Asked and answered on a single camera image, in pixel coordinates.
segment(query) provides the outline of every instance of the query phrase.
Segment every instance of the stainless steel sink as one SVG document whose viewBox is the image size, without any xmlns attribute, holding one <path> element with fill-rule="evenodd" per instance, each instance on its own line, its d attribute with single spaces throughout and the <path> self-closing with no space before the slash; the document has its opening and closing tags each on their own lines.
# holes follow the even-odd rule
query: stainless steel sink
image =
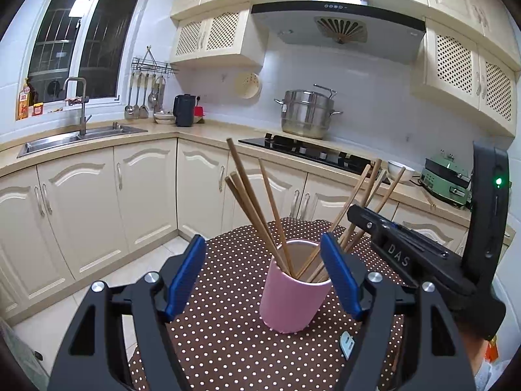
<svg viewBox="0 0 521 391">
<path fill-rule="evenodd" d="M 18 153 L 18 157 L 27 156 L 34 152 L 52 149 L 53 147 L 61 147 L 75 143 L 78 141 L 88 141 L 89 139 L 113 137 L 126 134 L 137 134 L 140 132 L 147 132 L 146 129 L 139 129 L 138 127 L 132 127 L 127 125 L 119 125 L 114 122 L 112 126 L 95 127 L 93 129 L 87 129 L 83 137 L 79 136 L 79 132 L 70 132 L 68 134 L 54 135 L 48 138 L 36 139 L 25 143 L 22 149 Z"/>
</svg>

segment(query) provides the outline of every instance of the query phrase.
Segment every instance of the light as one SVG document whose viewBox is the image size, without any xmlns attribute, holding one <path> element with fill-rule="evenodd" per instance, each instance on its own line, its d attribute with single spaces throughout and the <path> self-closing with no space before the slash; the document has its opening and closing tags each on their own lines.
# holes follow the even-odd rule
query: light
<svg viewBox="0 0 521 391">
<path fill-rule="evenodd" d="M 76 0 L 69 12 L 70 18 L 82 18 L 91 7 L 90 0 Z"/>
</svg>

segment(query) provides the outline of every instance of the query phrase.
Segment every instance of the gas stove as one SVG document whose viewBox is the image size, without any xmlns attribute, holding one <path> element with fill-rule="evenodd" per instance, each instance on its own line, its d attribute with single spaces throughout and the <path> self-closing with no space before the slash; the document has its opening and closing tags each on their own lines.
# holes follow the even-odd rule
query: gas stove
<svg viewBox="0 0 521 391">
<path fill-rule="evenodd" d="M 264 138 L 239 139 L 239 142 L 312 160 L 313 162 L 356 173 L 357 175 L 361 175 L 366 165 L 371 164 L 371 160 L 364 157 L 270 133 L 267 133 Z"/>
</svg>

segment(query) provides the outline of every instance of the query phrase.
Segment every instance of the blue gripper pad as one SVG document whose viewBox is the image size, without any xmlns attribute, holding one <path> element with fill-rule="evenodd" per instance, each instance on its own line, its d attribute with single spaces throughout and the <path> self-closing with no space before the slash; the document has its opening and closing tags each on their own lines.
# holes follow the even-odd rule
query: blue gripper pad
<svg viewBox="0 0 521 391">
<path fill-rule="evenodd" d="M 168 287 L 165 315 L 170 321 L 179 316 L 187 305 L 197 276 L 206 258 L 206 241 L 200 235 L 194 236 L 186 252 L 187 255 L 183 263 Z"/>
<path fill-rule="evenodd" d="M 334 235 L 331 232 L 324 233 L 320 240 L 320 255 L 331 278 L 334 290 L 337 292 L 340 304 L 342 304 L 345 312 L 353 316 L 355 320 L 360 320 L 362 315 L 359 300 L 360 288 L 345 263 L 342 253 L 342 248 L 338 245 Z M 364 262 L 361 260 L 360 262 L 365 270 Z"/>
</svg>

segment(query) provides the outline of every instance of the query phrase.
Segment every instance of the screw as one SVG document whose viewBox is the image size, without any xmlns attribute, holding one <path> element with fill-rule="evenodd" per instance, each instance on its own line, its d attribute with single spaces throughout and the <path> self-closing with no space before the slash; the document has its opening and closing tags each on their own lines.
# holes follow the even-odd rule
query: screw
<svg viewBox="0 0 521 391">
<path fill-rule="evenodd" d="M 436 287 L 432 282 L 424 282 L 421 284 L 421 287 L 425 292 L 434 292 L 436 290 Z"/>
<path fill-rule="evenodd" d="M 382 282 L 382 279 L 384 279 L 380 272 L 369 272 L 369 275 L 367 276 L 367 278 L 371 282 Z"/>
<path fill-rule="evenodd" d="M 101 281 L 96 281 L 95 283 L 93 283 L 91 285 L 91 290 L 93 290 L 94 292 L 103 291 L 104 288 L 105 288 L 105 283 L 103 283 Z"/>
<path fill-rule="evenodd" d="M 156 283 L 160 279 L 160 274 L 157 272 L 148 272 L 145 275 L 145 281 L 148 283 Z"/>
</svg>

